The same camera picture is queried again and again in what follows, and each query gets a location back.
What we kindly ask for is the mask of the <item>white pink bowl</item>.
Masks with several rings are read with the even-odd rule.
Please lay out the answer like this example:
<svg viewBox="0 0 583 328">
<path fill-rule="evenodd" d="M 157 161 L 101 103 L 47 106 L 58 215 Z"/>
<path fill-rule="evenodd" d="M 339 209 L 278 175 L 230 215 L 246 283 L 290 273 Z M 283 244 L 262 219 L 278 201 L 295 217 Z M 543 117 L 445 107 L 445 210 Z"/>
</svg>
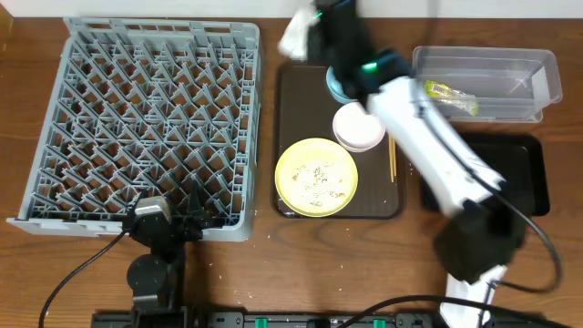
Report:
<svg viewBox="0 0 583 328">
<path fill-rule="evenodd" d="M 351 152 L 365 152 L 380 143 L 386 129 L 379 119 L 368 114 L 358 102 L 340 107 L 332 119 L 337 141 Z"/>
</svg>

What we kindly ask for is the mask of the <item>light blue bowl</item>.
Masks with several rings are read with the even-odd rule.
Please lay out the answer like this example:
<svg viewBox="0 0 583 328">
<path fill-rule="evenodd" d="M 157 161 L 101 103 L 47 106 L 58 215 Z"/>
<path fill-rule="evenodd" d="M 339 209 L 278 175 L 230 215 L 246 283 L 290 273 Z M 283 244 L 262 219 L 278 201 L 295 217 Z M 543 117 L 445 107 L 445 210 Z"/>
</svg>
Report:
<svg viewBox="0 0 583 328">
<path fill-rule="evenodd" d="M 355 102 L 355 99 L 347 97 L 343 92 L 341 83 L 335 78 L 332 67 L 328 67 L 326 72 L 326 84 L 329 88 L 332 97 L 341 104 L 348 104 Z"/>
</svg>

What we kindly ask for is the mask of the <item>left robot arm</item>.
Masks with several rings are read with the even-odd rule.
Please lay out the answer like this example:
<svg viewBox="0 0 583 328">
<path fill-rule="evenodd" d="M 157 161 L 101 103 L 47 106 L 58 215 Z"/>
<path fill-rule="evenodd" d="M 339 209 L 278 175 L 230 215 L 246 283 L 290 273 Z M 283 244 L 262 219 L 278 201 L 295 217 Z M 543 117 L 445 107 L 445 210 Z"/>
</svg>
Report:
<svg viewBox="0 0 583 328">
<path fill-rule="evenodd" d="M 172 213 L 163 196 L 141 191 L 130 205 L 122 231 L 149 248 L 128 267 L 133 292 L 130 324 L 134 328 L 186 328 L 205 325 L 204 316 L 183 303 L 185 244 L 203 239 L 202 219 L 209 217 L 194 186 L 183 217 Z"/>
</svg>

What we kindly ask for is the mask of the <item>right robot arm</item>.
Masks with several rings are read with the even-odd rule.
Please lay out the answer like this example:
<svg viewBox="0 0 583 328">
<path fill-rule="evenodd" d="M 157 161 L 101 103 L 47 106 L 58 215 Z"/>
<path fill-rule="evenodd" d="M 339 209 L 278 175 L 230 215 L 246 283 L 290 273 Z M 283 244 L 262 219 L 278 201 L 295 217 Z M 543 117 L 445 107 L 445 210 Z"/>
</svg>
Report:
<svg viewBox="0 0 583 328">
<path fill-rule="evenodd" d="M 317 1 L 307 57 L 332 68 L 343 94 L 379 118 L 433 191 L 450 221 L 434 240 L 448 273 L 440 315 L 450 327 L 479 327 L 494 289 L 522 246 L 528 216 L 504 178 L 461 139 L 391 49 L 377 50 L 353 0 Z"/>
</svg>

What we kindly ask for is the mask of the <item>white tissue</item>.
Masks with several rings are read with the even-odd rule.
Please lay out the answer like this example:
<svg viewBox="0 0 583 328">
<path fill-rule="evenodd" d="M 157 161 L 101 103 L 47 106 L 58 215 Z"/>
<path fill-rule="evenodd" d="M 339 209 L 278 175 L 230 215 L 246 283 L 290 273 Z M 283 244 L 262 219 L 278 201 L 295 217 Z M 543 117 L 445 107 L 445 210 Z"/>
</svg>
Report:
<svg viewBox="0 0 583 328">
<path fill-rule="evenodd" d="M 280 54 L 292 60 L 307 60 L 308 33 L 319 22 L 318 14 L 315 5 L 306 5 L 296 11 L 279 41 Z"/>
</svg>

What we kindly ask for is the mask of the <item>green yellow snack wrapper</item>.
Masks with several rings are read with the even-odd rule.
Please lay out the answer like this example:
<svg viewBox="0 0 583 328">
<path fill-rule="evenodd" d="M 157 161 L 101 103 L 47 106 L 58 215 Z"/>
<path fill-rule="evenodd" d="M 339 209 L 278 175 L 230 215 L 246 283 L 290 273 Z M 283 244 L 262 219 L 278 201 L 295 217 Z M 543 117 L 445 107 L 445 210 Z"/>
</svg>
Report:
<svg viewBox="0 0 583 328">
<path fill-rule="evenodd" d="M 443 83 L 426 80 L 424 82 L 424 91 L 430 98 L 460 109 L 470 116 L 475 116 L 479 112 L 479 103 L 476 96 L 450 88 Z"/>
</svg>

